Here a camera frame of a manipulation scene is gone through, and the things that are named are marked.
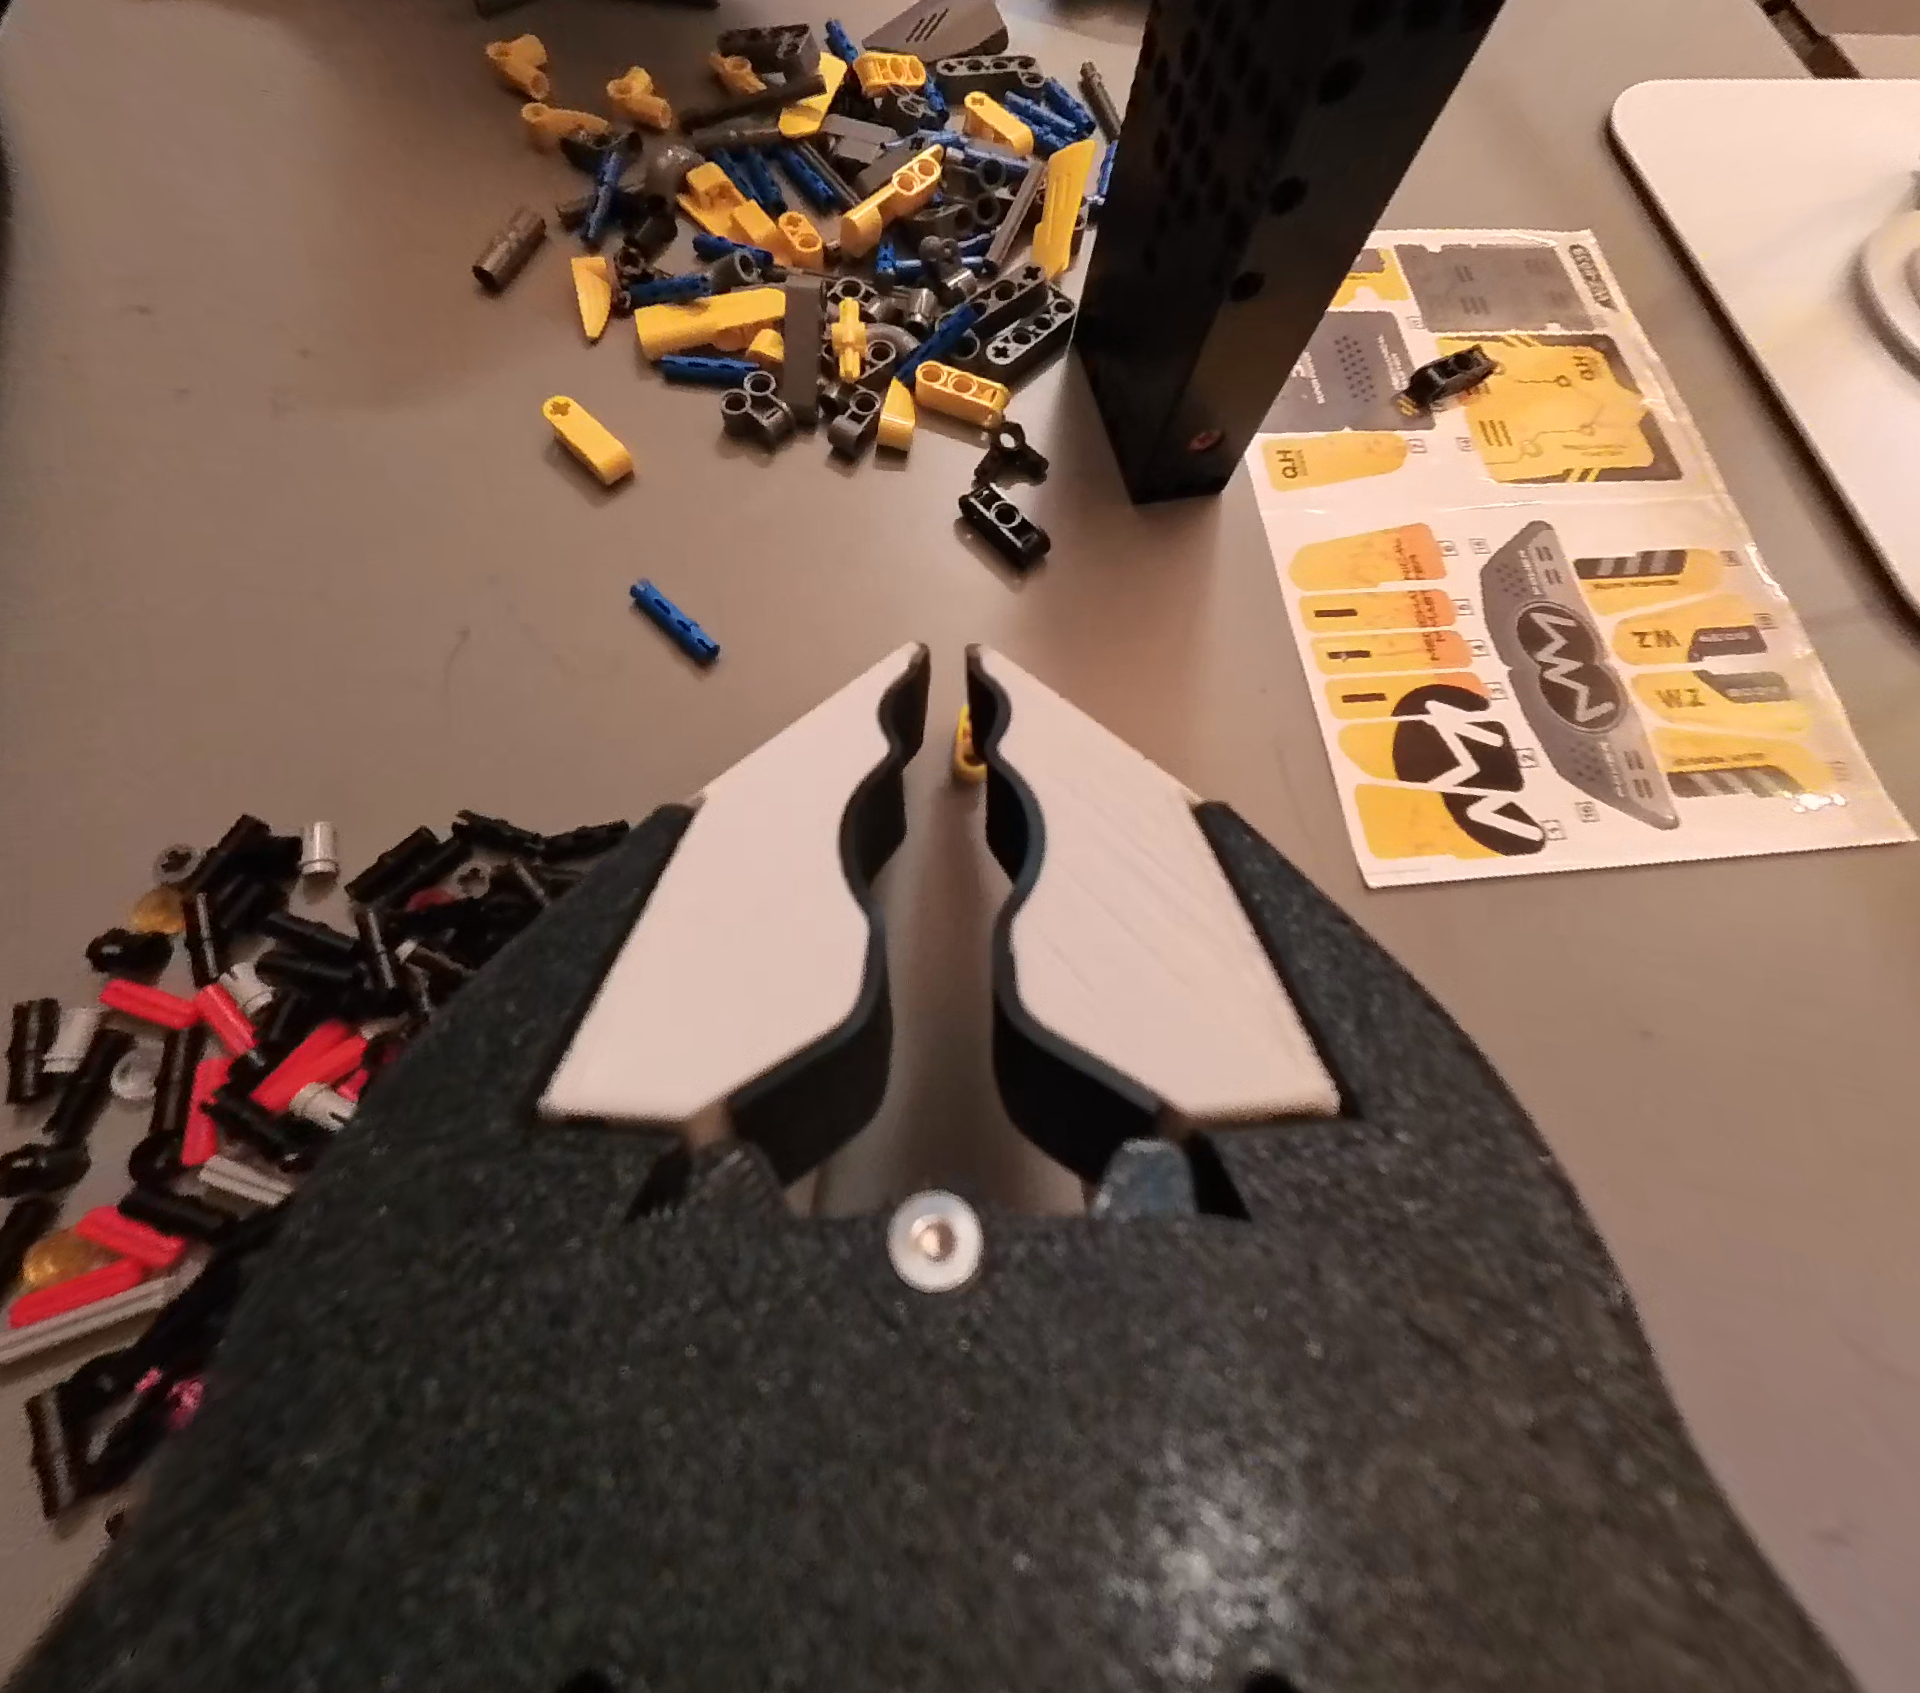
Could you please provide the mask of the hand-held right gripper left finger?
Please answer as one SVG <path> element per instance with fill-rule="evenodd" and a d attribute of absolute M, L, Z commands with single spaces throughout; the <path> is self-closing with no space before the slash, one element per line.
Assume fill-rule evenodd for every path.
<path fill-rule="evenodd" d="M 875 1118 L 929 650 L 904 643 L 710 780 L 540 1098 L 549 1122 L 725 1129 L 807 1177 Z"/>

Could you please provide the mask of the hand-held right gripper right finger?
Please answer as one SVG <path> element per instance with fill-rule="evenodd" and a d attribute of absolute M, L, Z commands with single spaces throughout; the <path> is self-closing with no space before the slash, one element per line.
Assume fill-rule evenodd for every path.
<path fill-rule="evenodd" d="M 990 851 L 993 1067 L 1006 1111 L 1076 1177 L 1129 1142 L 1341 1111 L 1339 1083 L 1204 817 L 1089 712 L 968 648 Z"/>

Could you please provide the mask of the black perforated block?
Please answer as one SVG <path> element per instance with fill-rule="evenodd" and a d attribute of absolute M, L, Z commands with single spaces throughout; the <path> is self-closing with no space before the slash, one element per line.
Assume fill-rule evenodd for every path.
<path fill-rule="evenodd" d="M 1136 504 L 1231 478 L 1507 0 L 1153 0 L 1074 347 Z"/>

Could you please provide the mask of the blue pin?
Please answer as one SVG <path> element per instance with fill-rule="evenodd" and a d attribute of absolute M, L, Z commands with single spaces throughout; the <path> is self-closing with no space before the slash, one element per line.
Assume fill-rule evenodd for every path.
<path fill-rule="evenodd" d="M 719 661 L 723 654 L 719 641 L 653 581 L 633 581 L 631 601 L 633 608 L 694 663 L 710 667 Z"/>

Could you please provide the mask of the pile of plastic building pieces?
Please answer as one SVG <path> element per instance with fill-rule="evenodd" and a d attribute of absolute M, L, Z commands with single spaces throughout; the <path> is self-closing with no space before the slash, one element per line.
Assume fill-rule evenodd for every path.
<path fill-rule="evenodd" d="M 529 208 L 589 347 L 628 325 L 653 378 L 769 455 L 820 433 L 843 466 L 904 462 L 926 423 L 971 433 L 957 526 L 1017 573 L 1050 555 L 1021 504 L 1050 464 L 1015 400 L 1076 332 L 1067 283 L 1114 171 L 1123 109 L 1092 60 L 1065 76 L 1008 43 L 993 0 L 920 0 L 867 40 L 840 18 L 726 27 L 708 102 L 630 65 L 567 104 L 534 32 L 485 61 L 525 140 L 580 178 Z"/>

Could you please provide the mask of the dark grey tube piece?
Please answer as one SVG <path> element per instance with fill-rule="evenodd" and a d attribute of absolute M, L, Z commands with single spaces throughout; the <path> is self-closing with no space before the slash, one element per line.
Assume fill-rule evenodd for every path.
<path fill-rule="evenodd" d="M 547 219 L 542 210 L 520 206 L 489 237 L 485 248 L 480 248 L 470 264 L 480 292 L 500 295 L 505 286 L 511 286 L 545 239 Z"/>

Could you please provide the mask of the pile of black red pins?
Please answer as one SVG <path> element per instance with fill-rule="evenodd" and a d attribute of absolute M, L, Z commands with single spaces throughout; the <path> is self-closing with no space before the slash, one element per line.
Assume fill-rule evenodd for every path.
<path fill-rule="evenodd" d="M 41 1513 L 119 1491 L 185 1427 L 258 1254 L 372 1083 L 631 831 L 461 809 L 339 877 L 333 828 L 171 846 L 86 945 L 90 1003 L 13 1005 L 4 1361 L 121 1345 L 26 1398 Z"/>

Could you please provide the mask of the printed sticker sheet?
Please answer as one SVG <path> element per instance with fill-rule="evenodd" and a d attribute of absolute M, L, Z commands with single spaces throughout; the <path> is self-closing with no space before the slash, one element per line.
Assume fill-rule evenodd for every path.
<path fill-rule="evenodd" d="M 1913 838 L 1595 233 L 1372 235 L 1246 466 L 1370 886 Z"/>

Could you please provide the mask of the yellow curved piece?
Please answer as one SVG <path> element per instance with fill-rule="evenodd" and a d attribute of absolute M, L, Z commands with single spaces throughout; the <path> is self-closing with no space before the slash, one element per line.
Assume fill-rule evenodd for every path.
<path fill-rule="evenodd" d="M 556 445 L 600 486 L 630 482 L 633 453 L 586 405 L 571 394 L 551 394 L 542 402 Z"/>

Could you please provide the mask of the black connector piece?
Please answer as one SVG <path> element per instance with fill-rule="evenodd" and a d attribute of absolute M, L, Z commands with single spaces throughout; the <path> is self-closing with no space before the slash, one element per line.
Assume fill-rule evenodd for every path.
<path fill-rule="evenodd" d="M 1441 352 L 1425 363 L 1416 363 L 1407 376 L 1405 414 L 1416 416 L 1474 394 L 1498 372 L 1500 361 L 1478 341 Z"/>

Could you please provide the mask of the white metal book stand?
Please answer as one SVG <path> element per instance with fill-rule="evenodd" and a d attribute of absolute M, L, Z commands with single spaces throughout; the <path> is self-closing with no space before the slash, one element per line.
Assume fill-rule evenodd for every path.
<path fill-rule="evenodd" d="M 1610 129 L 1917 610 L 1919 82 L 1646 80 Z"/>

